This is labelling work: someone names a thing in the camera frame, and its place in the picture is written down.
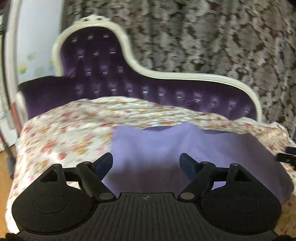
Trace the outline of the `lavender purple cloth garment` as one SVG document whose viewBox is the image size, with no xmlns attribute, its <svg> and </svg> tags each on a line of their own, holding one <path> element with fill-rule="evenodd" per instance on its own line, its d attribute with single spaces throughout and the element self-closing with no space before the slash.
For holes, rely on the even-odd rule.
<svg viewBox="0 0 296 241">
<path fill-rule="evenodd" d="M 237 163 L 280 201 L 293 183 L 275 156 L 251 134 L 202 130 L 191 123 L 138 130 L 118 126 L 111 141 L 113 165 L 103 183 L 115 194 L 180 194 L 203 161 L 228 168 Z"/>
</svg>

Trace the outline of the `damask patterned curtain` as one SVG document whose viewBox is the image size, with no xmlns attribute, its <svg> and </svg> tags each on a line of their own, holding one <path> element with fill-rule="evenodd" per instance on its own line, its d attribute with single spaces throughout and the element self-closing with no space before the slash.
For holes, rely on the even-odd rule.
<svg viewBox="0 0 296 241">
<path fill-rule="evenodd" d="M 295 138 L 295 1 L 65 1 L 62 28 L 89 15 L 121 25 L 151 70 L 247 84 Z"/>
</svg>

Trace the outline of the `purple tufted velvet headboard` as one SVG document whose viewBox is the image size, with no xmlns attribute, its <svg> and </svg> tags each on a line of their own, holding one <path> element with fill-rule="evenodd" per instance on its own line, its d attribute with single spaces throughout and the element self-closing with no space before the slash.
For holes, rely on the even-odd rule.
<svg viewBox="0 0 296 241">
<path fill-rule="evenodd" d="M 16 107 L 26 122 L 50 109 L 79 99 L 125 96 L 230 120 L 261 121 L 262 110 L 246 84 L 221 75 L 175 73 L 141 66 L 123 28 L 91 15 L 66 28 L 52 50 L 55 74 L 18 86 Z"/>
</svg>

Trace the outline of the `floral quilted bedspread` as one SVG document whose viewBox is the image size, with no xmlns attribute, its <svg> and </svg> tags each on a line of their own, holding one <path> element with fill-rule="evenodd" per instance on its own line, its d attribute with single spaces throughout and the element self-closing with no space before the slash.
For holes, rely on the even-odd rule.
<svg viewBox="0 0 296 241">
<path fill-rule="evenodd" d="M 81 99 L 54 108 L 27 121 L 16 149 L 16 167 L 6 203 L 6 223 L 18 232 L 11 207 L 18 195 L 49 166 L 74 167 L 94 161 L 110 151 L 114 129 L 119 125 L 137 129 L 191 123 L 203 130 L 249 133 L 272 154 L 295 146 L 279 123 L 260 123 L 250 118 L 229 120 L 219 114 L 163 106 L 128 97 Z"/>
</svg>

